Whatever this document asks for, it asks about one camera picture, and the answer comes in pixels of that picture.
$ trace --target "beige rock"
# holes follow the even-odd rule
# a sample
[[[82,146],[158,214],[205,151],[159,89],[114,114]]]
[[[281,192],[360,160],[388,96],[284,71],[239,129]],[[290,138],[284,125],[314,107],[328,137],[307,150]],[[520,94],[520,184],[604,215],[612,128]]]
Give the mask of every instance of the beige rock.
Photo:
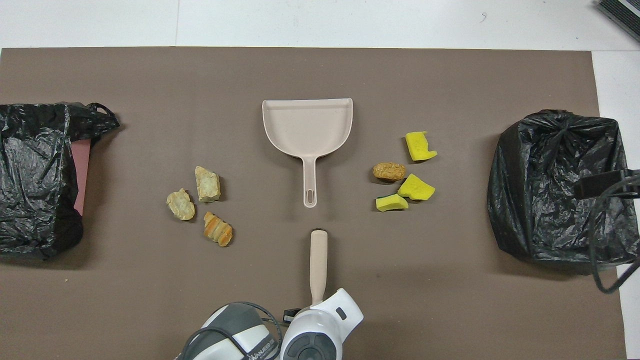
[[[196,186],[198,187],[198,200],[213,202],[220,198],[220,178],[214,172],[204,167],[196,167]]]
[[[233,238],[233,228],[209,211],[204,215],[204,236],[225,247]]]
[[[196,209],[184,189],[180,189],[175,193],[166,197],[166,203],[175,217],[180,220],[191,220],[196,214]]]
[[[373,176],[387,181],[402,180],[405,172],[404,165],[396,163],[379,163],[373,167]]]

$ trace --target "white table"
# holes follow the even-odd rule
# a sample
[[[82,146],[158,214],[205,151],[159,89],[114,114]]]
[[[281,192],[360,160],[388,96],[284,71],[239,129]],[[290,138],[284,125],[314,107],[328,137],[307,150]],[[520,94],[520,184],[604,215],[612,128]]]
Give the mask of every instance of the white table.
[[[592,51],[600,114],[640,168],[640,43],[590,0],[0,1],[0,49],[79,46]],[[620,298],[627,356],[640,358],[640,274]]]

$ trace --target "orange striped rock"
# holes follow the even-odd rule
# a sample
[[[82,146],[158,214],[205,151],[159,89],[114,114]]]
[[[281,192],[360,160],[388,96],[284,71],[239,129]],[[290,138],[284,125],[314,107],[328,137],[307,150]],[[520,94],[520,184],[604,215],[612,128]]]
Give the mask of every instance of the orange striped rock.
[[[218,245],[222,247],[229,245],[231,238],[234,236],[232,231],[231,225],[211,212],[207,211],[204,215],[204,236],[215,241]]]

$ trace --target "black power cord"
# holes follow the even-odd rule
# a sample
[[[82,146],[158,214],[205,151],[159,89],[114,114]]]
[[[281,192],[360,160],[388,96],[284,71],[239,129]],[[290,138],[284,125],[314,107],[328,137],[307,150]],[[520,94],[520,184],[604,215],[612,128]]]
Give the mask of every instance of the black power cord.
[[[282,330],[280,329],[280,325],[278,324],[278,320],[276,320],[276,318],[269,312],[269,310],[265,309],[264,307],[262,307],[262,306],[260,306],[258,304],[254,304],[253,302],[247,302],[247,301],[240,301],[240,303],[245,304],[245,305],[249,305],[249,306],[253,306],[254,308],[262,311],[265,314],[267,314],[267,316],[273,322],[273,325],[276,326],[276,332],[278,332],[278,348],[276,349],[276,353],[272,357],[270,357],[269,359],[266,359],[266,360],[276,359],[278,357],[278,355],[280,355],[280,347],[282,347]]]
[[[176,360],[183,360],[185,356],[187,356],[187,353],[189,352],[189,350],[191,350],[191,343],[193,342],[193,340],[195,340],[195,338],[198,337],[198,335],[204,333],[204,332],[217,332],[218,334],[221,334],[222,336],[224,336],[225,338],[229,339],[238,350],[240,350],[240,352],[242,352],[242,355],[246,356],[246,351],[244,351],[244,349],[242,348],[242,346],[240,346],[240,344],[236,341],[236,339],[234,339],[233,335],[227,333],[226,331],[224,331],[224,329],[220,329],[218,327],[213,327],[213,326],[207,326],[207,327],[203,327],[202,329],[197,330],[196,332],[194,332],[189,339],[187,340],[187,342],[184,344],[184,347],[182,348],[182,352],[180,353],[180,355],[176,358]]]
[[[591,213],[589,214],[589,225],[588,225],[588,247],[589,247],[589,260],[591,261],[591,272],[593,273],[593,280],[596,282],[596,286],[598,289],[605,294],[614,293],[630,276],[633,274],[638,268],[640,268],[640,258],[637,258],[630,267],[616,280],[608,288],[605,288],[602,284],[602,280],[600,279],[600,273],[598,272],[598,260],[596,258],[596,248],[595,248],[595,228],[597,225],[598,217],[602,214],[602,210],[604,208],[604,202],[609,197],[615,197],[615,193],[622,187],[626,185],[639,185],[640,184],[640,175],[635,175],[628,177],[626,179],[622,179],[617,183],[608,187],[605,191],[603,191],[594,201],[593,206],[591,208]]]

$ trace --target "sponge piece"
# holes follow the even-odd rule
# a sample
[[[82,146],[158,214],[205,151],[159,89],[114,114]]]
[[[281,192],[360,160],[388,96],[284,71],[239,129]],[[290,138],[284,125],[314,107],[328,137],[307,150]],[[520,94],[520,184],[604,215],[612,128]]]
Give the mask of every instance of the sponge piece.
[[[411,200],[428,200],[436,188],[420,180],[419,177],[409,174],[404,183],[398,189],[398,195],[408,197]]]
[[[393,194],[389,196],[378,197],[376,199],[376,209],[384,212],[386,210],[408,209],[409,203],[400,195]]]
[[[428,160],[438,154],[437,151],[429,151],[429,143],[424,136],[426,133],[426,131],[416,131],[407,133],[404,137],[413,161]]]

